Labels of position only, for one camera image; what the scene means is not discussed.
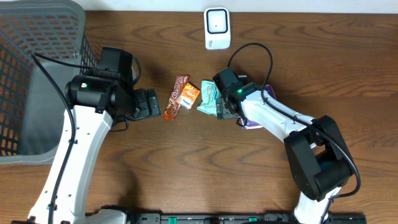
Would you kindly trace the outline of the orange chocolate bar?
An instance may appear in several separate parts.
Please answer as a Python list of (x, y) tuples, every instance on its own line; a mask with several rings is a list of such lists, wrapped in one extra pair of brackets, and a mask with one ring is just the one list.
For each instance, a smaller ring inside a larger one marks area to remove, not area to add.
[(189, 78), (189, 75), (178, 75), (176, 77), (174, 88), (171, 92), (170, 98), (162, 116), (163, 119), (174, 120), (176, 117), (180, 109), (180, 105), (177, 103), (177, 98), (181, 95), (185, 85), (189, 82)]

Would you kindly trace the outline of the green toilet wipes pack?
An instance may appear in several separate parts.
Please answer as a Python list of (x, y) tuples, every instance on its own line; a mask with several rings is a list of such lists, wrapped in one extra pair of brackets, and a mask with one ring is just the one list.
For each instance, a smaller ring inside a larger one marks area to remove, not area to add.
[(201, 82), (202, 103), (197, 107), (201, 111), (210, 115), (217, 115), (216, 100), (220, 97), (220, 92), (214, 82), (203, 80)]

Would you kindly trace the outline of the orange tissue pack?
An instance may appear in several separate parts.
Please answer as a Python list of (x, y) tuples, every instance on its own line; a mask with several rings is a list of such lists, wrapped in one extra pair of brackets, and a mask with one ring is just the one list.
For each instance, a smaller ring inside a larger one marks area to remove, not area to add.
[(177, 103), (190, 110), (200, 94), (200, 90), (190, 83), (187, 83), (183, 88), (180, 96), (177, 98)]

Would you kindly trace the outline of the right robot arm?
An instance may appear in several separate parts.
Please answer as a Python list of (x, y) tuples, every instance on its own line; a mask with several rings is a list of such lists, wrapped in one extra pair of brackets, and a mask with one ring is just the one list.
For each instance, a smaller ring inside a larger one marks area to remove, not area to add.
[(315, 119), (278, 102), (264, 85), (248, 83), (232, 69), (213, 77), (225, 107), (245, 121), (252, 121), (285, 146), (290, 171), (300, 198), (293, 216), (299, 223), (327, 223), (333, 201), (351, 176), (359, 182), (358, 168), (341, 132), (329, 116)]

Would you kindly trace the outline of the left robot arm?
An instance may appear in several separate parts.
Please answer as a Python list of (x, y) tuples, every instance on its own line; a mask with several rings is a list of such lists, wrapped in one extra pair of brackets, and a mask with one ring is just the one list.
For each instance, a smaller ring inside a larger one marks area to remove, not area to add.
[(62, 135), (44, 189), (28, 223), (84, 223), (85, 203), (101, 145), (112, 126), (160, 114), (155, 90), (134, 89), (132, 64), (138, 60), (117, 48), (102, 49), (97, 67), (85, 67), (61, 91), (33, 53), (41, 71), (65, 106)]

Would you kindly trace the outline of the white barcode scanner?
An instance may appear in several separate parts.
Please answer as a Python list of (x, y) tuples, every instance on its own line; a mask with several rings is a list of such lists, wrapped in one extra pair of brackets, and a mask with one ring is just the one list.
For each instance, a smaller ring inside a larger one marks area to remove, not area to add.
[(231, 44), (231, 22), (225, 7), (211, 7), (204, 11), (205, 47), (223, 50)]

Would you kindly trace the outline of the grey plastic basket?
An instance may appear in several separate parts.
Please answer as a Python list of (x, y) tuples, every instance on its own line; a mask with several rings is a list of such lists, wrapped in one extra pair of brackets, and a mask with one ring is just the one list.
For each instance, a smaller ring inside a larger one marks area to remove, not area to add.
[(1, 164), (49, 164), (65, 107), (31, 55), (61, 90), (98, 59), (74, 1), (1, 1)]

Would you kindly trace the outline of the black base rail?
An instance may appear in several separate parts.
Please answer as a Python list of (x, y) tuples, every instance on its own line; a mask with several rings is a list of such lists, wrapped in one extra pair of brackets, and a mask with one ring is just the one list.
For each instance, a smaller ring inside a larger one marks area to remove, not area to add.
[(150, 211), (137, 213), (117, 205), (105, 205), (96, 213), (86, 216), (85, 223), (130, 223), (130, 224), (240, 224), (240, 223), (297, 223), (292, 214), (166, 214)]

